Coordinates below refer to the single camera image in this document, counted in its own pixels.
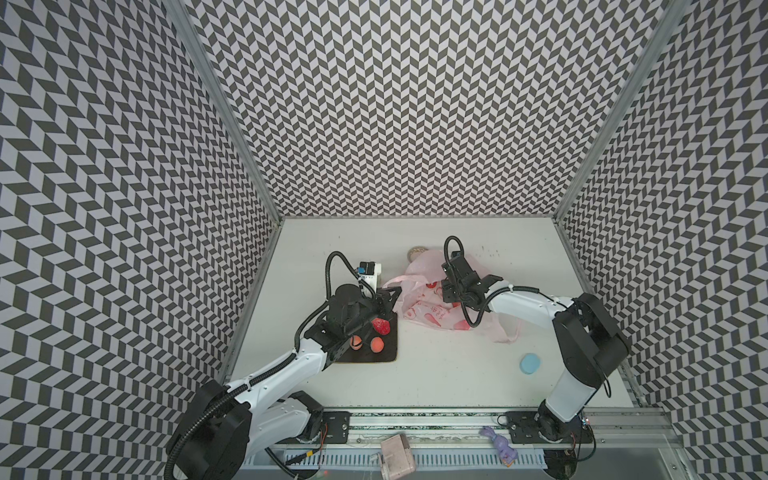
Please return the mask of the orange fake peach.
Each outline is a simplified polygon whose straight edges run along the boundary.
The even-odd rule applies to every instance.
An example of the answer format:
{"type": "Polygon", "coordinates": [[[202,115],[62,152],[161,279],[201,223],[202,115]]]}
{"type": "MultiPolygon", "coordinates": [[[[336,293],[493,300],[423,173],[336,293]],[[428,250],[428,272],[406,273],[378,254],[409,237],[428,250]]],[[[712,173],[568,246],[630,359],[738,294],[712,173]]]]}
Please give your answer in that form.
{"type": "Polygon", "coordinates": [[[360,350],[362,346],[363,346],[363,341],[360,336],[355,335],[350,339],[351,349],[357,351],[357,350],[360,350]]]}
{"type": "Polygon", "coordinates": [[[374,354],[381,353],[385,348],[385,343],[382,338],[374,337],[370,342],[370,349],[374,354]]]}

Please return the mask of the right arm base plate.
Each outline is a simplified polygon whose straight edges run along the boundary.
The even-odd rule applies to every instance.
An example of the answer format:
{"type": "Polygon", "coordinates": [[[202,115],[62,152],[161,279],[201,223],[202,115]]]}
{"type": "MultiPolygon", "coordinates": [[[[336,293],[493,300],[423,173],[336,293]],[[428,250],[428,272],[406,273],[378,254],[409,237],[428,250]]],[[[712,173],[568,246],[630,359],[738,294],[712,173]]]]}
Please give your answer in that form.
{"type": "Polygon", "coordinates": [[[579,416],[563,422],[548,413],[529,410],[507,411],[503,418],[515,444],[558,445],[573,448],[591,444],[594,433],[579,416]]]}

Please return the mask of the pink plastic bag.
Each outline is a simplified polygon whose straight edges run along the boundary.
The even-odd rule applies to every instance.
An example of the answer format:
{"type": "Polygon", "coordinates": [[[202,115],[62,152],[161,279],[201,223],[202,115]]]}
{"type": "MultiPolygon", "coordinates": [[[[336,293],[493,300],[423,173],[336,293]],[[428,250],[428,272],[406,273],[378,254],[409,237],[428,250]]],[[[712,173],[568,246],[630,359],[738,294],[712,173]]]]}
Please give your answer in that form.
{"type": "Polygon", "coordinates": [[[471,327],[459,303],[443,302],[441,281],[446,277],[442,269],[443,263],[441,250],[428,249],[414,262],[409,263],[403,274],[383,284],[384,287],[402,288],[395,304],[398,318],[431,329],[472,331],[494,343],[514,343],[522,332],[521,320],[486,312],[480,325],[471,327]]]}

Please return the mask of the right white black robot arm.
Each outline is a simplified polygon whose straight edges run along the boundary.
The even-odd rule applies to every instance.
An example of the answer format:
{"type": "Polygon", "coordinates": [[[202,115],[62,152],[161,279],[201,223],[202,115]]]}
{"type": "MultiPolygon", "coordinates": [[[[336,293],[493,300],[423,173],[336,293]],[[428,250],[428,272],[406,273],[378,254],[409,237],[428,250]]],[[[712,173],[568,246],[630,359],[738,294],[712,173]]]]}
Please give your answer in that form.
{"type": "Polygon", "coordinates": [[[540,403],[533,421],[547,443],[566,439],[574,421],[598,391],[613,394],[610,376],[625,361],[631,342],[603,302],[583,293],[570,299],[545,294],[537,287],[513,284],[495,274],[480,276],[470,265],[462,241],[451,235],[443,244],[443,301],[456,303],[472,329],[485,316],[503,314],[551,330],[563,372],[540,403]]]}

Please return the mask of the pink small box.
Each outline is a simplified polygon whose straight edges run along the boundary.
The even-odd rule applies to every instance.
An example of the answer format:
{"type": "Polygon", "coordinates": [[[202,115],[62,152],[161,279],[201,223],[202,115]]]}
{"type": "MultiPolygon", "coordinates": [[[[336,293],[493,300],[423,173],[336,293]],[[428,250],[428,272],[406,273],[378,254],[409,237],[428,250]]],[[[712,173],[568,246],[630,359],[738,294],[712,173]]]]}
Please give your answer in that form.
{"type": "Polygon", "coordinates": [[[416,471],[416,462],[407,436],[398,433],[380,444],[380,469],[384,480],[397,480],[416,471]]]}

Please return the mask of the red fake strawberry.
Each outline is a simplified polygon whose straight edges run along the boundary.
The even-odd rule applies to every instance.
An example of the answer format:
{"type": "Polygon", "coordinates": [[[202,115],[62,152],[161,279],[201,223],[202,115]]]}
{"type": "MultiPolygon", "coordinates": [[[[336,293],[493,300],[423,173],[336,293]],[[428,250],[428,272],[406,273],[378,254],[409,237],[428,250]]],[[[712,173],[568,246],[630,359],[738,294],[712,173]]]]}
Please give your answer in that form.
{"type": "Polygon", "coordinates": [[[378,336],[387,336],[391,333],[391,323],[389,320],[382,318],[374,318],[372,320],[372,327],[378,336]]]}

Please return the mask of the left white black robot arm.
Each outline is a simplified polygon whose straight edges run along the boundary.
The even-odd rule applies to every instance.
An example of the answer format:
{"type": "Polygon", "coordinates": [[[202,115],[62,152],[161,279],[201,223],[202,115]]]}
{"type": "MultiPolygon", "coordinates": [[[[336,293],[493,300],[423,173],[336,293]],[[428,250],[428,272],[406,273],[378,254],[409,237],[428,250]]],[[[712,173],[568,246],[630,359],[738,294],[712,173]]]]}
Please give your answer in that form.
{"type": "Polygon", "coordinates": [[[331,252],[325,298],[299,325],[289,351],[228,384],[211,380],[195,393],[167,442],[163,478],[230,479],[251,454],[284,439],[323,441],[323,407],[299,385],[359,350],[397,319],[399,287],[378,284],[382,267],[352,266],[331,252]]]}

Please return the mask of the tape roll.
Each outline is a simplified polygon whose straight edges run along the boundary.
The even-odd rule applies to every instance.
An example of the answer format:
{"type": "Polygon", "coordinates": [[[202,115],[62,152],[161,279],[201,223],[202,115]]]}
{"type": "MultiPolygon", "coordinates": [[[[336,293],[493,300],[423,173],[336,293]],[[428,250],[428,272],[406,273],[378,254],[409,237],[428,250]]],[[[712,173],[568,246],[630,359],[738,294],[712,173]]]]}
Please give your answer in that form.
{"type": "Polygon", "coordinates": [[[428,251],[428,248],[423,246],[412,247],[407,253],[407,259],[409,263],[414,262],[420,255],[428,251]]]}

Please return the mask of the aluminium front rail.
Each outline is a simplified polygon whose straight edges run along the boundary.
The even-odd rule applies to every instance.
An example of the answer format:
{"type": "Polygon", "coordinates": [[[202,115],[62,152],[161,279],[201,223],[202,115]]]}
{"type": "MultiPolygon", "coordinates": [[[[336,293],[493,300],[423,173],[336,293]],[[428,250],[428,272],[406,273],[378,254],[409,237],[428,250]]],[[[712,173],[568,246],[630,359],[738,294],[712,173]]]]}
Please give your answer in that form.
{"type": "Polygon", "coordinates": [[[566,449],[574,440],[585,440],[598,448],[680,448],[683,441],[666,414],[658,408],[595,407],[585,411],[593,438],[574,435],[558,443],[542,440],[538,434],[514,434],[506,422],[507,407],[488,408],[353,408],[342,424],[344,443],[326,442],[323,450],[373,450],[385,439],[403,433],[414,449],[482,449],[490,442],[479,434],[492,427],[515,448],[566,449]]]}

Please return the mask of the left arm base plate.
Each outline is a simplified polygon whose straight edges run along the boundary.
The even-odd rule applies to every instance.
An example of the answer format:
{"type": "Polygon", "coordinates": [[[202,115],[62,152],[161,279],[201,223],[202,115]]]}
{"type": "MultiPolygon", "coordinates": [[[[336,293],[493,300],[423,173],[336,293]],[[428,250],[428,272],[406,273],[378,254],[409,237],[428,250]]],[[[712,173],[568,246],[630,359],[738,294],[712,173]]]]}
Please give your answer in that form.
{"type": "Polygon", "coordinates": [[[312,413],[301,434],[296,438],[299,443],[346,444],[349,438],[351,412],[343,410],[312,413]]]}

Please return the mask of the purple toy figure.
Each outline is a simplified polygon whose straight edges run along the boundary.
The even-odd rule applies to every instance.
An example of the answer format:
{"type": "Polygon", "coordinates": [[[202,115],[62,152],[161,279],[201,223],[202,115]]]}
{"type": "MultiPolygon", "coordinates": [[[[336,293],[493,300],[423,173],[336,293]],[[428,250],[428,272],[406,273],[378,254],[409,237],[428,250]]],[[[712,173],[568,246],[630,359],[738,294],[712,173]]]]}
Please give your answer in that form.
{"type": "Polygon", "coordinates": [[[518,452],[510,445],[509,440],[498,434],[492,427],[482,427],[479,434],[491,441],[500,462],[506,467],[510,467],[518,459],[518,452]]]}

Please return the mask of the light blue oval object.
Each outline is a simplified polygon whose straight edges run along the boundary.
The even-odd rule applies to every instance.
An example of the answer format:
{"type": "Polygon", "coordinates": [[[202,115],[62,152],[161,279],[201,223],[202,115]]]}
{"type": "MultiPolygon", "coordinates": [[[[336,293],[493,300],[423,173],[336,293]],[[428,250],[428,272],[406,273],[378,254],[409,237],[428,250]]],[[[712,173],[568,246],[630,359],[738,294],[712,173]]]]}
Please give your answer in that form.
{"type": "Polygon", "coordinates": [[[536,373],[540,366],[541,360],[539,356],[534,353],[525,354],[519,362],[519,368],[525,375],[532,375],[536,373]]]}

